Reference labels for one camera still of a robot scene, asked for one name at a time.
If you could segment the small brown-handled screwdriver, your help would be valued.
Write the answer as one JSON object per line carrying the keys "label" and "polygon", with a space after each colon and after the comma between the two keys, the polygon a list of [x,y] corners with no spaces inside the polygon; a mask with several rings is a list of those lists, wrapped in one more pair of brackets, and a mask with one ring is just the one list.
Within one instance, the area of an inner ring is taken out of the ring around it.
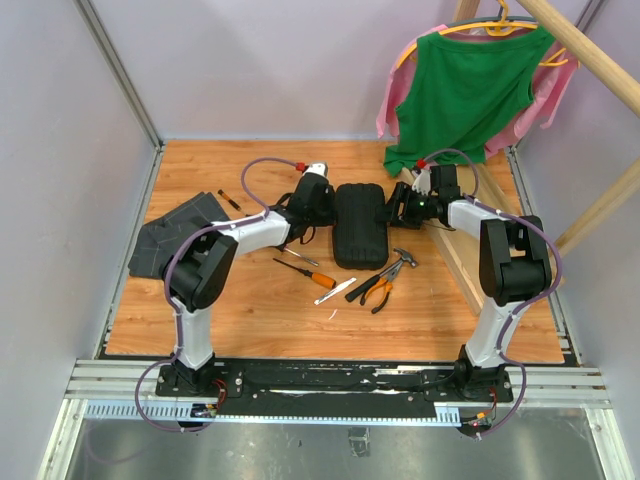
{"label": "small brown-handled screwdriver", "polygon": [[233,209],[235,209],[236,211],[246,216],[246,212],[242,209],[242,207],[234,199],[232,199],[224,190],[219,189],[217,193],[221,198],[227,201]]}

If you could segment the black-handled screwdriver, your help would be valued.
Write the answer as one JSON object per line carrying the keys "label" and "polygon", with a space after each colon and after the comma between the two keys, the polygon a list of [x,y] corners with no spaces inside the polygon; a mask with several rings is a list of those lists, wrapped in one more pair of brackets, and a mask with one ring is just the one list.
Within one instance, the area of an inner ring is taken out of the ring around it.
{"label": "black-handled screwdriver", "polygon": [[283,252],[285,252],[285,253],[288,253],[288,254],[290,254],[290,255],[293,255],[293,256],[295,256],[296,258],[299,258],[299,259],[301,259],[301,260],[303,260],[303,261],[305,261],[305,262],[309,263],[310,265],[313,265],[313,266],[315,266],[315,267],[318,267],[318,266],[319,266],[319,263],[318,263],[317,261],[315,261],[315,260],[313,260],[313,259],[311,259],[311,258],[309,258],[309,257],[307,257],[307,256],[304,256],[304,255],[302,255],[302,254],[300,254],[300,253],[298,253],[298,252],[296,252],[296,251],[294,251],[294,250],[291,250],[291,249],[290,249],[290,248],[288,248],[288,247],[283,247],[282,251],[283,251]]}

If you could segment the green sleeveless shirt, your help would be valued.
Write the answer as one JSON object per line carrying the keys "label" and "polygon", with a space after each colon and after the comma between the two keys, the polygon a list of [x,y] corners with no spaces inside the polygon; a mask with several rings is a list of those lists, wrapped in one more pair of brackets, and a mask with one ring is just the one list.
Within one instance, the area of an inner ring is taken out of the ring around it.
{"label": "green sleeveless shirt", "polygon": [[532,80],[553,36],[465,42],[434,32],[417,39],[409,92],[396,108],[397,143],[383,165],[395,177],[424,159],[439,165],[485,161],[485,144],[534,101]]}

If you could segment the orange-handled screwdriver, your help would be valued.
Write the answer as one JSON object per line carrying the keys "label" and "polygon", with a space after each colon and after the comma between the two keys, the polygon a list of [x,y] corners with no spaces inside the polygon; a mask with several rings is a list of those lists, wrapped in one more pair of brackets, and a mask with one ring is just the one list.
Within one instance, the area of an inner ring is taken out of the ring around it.
{"label": "orange-handled screwdriver", "polygon": [[337,286],[337,282],[327,275],[291,265],[277,258],[274,258],[274,261],[304,275],[323,288],[333,289]]}

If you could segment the pink shirt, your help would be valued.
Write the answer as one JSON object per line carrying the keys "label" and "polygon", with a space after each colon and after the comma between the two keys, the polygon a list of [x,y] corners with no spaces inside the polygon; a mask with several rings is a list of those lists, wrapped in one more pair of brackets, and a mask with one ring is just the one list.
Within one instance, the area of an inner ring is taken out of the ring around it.
{"label": "pink shirt", "polygon": [[[423,36],[446,27],[445,25],[440,25],[428,31]],[[520,30],[510,36],[520,36],[528,32],[530,31]],[[450,34],[450,36],[456,40],[463,40],[465,42],[490,42],[504,39],[490,37],[487,34],[469,34],[463,32]],[[406,98],[414,78],[418,38],[415,40],[416,48],[410,57],[407,58],[401,66],[393,68],[390,72],[387,90],[377,118],[378,133],[389,133],[395,138],[395,144],[397,143],[399,133],[395,108]],[[541,61],[548,58],[561,47],[560,43],[554,39],[554,43]],[[560,67],[545,68],[539,67],[538,65],[532,80],[534,96],[532,105],[516,114],[505,128],[485,144],[485,161],[499,150],[517,143],[528,133],[531,127],[539,126],[541,128],[547,128],[552,124],[569,82],[578,68],[577,59],[569,52],[566,52],[564,57],[568,58],[569,62]]]}

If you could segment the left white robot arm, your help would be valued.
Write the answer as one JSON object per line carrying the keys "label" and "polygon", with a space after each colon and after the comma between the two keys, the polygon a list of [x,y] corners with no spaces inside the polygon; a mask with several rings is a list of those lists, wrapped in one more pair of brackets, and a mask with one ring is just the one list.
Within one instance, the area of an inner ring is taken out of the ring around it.
{"label": "left white robot arm", "polygon": [[241,173],[261,162],[283,163],[301,172],[295,190],[262,211],[239,220],[212,222],[185,239],[165,267],[163,284],[174,311],[176,344],[171,366],[190,394],[207,393],[214,383],[211,309],[221,295],[234,260],[256,250],[283,247],[309,229],[335,223],[335,193],[324,162],[295,163],[264,157],[249,162]]}

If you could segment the black plastic tool case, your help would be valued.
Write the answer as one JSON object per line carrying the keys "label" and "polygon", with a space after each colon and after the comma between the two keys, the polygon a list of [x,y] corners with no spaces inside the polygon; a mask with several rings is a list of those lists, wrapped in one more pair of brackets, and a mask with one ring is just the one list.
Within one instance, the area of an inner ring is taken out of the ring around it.
{"label": "black plastic tool case", "polygon": [[384,190],[373,183],[350,183],[335,193],[333,258],[343,269],[375,270],[389,258],[387,224],[376,215],[385,206]]}

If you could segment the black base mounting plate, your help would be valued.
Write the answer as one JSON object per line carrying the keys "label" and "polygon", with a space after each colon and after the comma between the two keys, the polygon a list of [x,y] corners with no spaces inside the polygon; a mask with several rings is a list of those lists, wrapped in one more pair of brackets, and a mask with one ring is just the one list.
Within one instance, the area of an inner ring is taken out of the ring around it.
{"label": "black base mounting plate", "polygon": [[431,419],[439,402],[507,404],[514,399],[505,367],[480,370],[397,362],[214,359],[190,373],[161,367],[160,397],[223,396],[225,415],[310,419]]}

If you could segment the yellow clothes hanger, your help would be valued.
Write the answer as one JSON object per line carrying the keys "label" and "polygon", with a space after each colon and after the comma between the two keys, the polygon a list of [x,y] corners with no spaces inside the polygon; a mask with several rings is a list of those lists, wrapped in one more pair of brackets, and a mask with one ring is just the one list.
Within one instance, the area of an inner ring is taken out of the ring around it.
{"label": "yellow clothes hanger", "polygon": [[[483,30],[490,37],[506,38],[520,30],[533,31],[538,28],[537,21],[531,18],[525,18],[524,20],[511,19],[509,17],[509,7],[505,1],[499,1],[499,5],[500,13],[496,19],[458,21],[455,25],[438,30],[437,33],[441,36],[446,36],[471,30]],[[541,61],[539,67],[552,68],[567,64],[569,59],[564,57],[566,52],[567,49],[561,47],[548,58]]]}

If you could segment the aluminium frame rail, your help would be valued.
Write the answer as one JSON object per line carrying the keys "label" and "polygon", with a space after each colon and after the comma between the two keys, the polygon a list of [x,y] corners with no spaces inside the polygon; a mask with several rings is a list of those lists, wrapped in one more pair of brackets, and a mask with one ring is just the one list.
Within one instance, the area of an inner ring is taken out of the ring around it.
{"label": "aluminium frame rail", "polygon": [[142,98],[134,86],[134,83],[127,72],[121,56],[119,55],[94,2],[91,0],[73,0],[73,4],[85,22],[107,66],[114,76],[114,79],[119,85],[125,100],[130,106],[150,144],[155,150],[161,150],[164,147],[164,140],[159,134],[158,129],[142,101]]}

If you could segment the orange-black pliers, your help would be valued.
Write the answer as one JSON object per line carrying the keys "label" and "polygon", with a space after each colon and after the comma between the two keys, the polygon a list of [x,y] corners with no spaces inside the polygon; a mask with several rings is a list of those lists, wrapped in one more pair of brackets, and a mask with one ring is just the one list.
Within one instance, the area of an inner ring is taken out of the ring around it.
{"label": "orange-black pliers", "polygon": [[380,301],[376,304],[376,306],[371,309],[372,314],[379,313],[386,306],[389,300],[390,292],[393,289],[393,281],[397,277],[401,268],[399,270],[392,271],[391,273],[389,273],[386,280],[380,280],[373,288],[371,288],[364,295],[360,296],[359,304],[361,306],[364,306],[367,300],[371,297],[371,295],[374,292],[380,290],[382,292],[382,297]]}

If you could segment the grey checked cloth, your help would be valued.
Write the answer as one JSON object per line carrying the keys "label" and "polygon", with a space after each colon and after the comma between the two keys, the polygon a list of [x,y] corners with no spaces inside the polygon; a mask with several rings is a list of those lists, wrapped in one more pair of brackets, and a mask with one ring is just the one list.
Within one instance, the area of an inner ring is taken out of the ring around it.
{"label": "grey checked cloth", "polygon": [[229,216],[211,192],[200,192],[165,215],[144,224],[128,263],[129,275],[162,279],[177,249],[195,231]]}

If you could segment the wooden rack frame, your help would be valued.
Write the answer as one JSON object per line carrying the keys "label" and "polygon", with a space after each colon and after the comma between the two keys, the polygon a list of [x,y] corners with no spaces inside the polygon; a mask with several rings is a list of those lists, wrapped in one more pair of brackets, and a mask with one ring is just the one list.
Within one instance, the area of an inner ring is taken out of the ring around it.
{"label": "wooden rack frame", "polygon": [[582,67],[552,127],[517,154],[534,208],[571,260],[639,255],[639,4],[515,1]]}

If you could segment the silver metal file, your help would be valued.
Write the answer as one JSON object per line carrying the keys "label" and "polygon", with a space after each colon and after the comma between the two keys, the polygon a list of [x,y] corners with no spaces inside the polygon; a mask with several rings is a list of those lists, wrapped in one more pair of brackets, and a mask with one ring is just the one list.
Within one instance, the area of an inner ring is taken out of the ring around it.
{"label": "silver metal file", "polygon": [[352,285],[354,282],[356,281],[355,277],[352,277],[344,282],[339,283],[336,287],[334,287],[333,289],[329,290],[327,293],[323,294],[321,297],[319,297],[318,299],[316,299],[314,301],[315,305],[320,305],[321,303],[325,302],[326,300],[330,299],[331,297],[335,296],[336,294],[344,291],[346,288],[348,288],[350,285]]}

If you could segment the wooden tray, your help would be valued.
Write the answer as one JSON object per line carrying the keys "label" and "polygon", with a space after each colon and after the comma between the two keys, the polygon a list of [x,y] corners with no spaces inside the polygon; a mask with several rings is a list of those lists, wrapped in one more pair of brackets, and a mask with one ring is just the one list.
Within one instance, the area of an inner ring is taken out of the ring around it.
{"label": "wooden tray", "polygon": [[[509,166],[505,162],[502,163],[502,166],[506,168],[506,174],[498,177],[494,176],[485,164],[478,166],[480,185],[477,198],[494,208],[519,213],[519,204],[513,203],[509,199],[498,182],[498,179],[502,177],[510,182],[511,187],[515,186]],[[460,230],[447,231],[435,226],[428,226],[426,230],[461,290],[471,312],[474,315],[479,315],[484,303],[484,293],[481,289],[478,270],[479,242],[470,234]]]}

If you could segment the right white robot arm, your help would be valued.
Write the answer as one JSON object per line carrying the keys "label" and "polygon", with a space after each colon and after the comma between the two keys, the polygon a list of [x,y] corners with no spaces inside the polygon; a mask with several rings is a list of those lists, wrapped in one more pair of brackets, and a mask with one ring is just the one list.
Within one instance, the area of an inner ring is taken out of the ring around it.
{"label": "right white robot arm", "polygon": [[479,242],[479,281],[485,295],[476,328],[444,382],[466,400],[504,386],[507,350],[522,315],[558,286],[536,216],[515,216],[462,192],[454,165],[423,170],[412,184],[398,182],[376,219],[417,230],[426,220],[462,231]]}

